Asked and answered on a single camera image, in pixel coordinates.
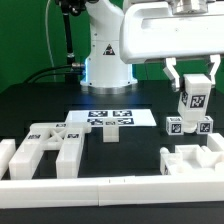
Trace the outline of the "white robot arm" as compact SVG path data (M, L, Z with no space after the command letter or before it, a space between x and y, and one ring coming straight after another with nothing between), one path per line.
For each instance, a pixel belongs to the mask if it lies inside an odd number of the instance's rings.
M224 56L224 0L109 0L87 3L91 53L81 84L95 89L135 84L133 64L162 61L172 87L181 89L178 60L206 58L207 76Z

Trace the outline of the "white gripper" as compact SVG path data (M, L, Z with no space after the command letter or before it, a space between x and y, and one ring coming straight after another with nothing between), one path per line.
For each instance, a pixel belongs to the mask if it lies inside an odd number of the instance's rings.
M174 92L180 90L175 58L209 55L207 77L215 85L224 54L224 1L209 3L205 14L186 15L174 15L167 2L134 4L125 13L119 41L125 63L165 58L163 71Z

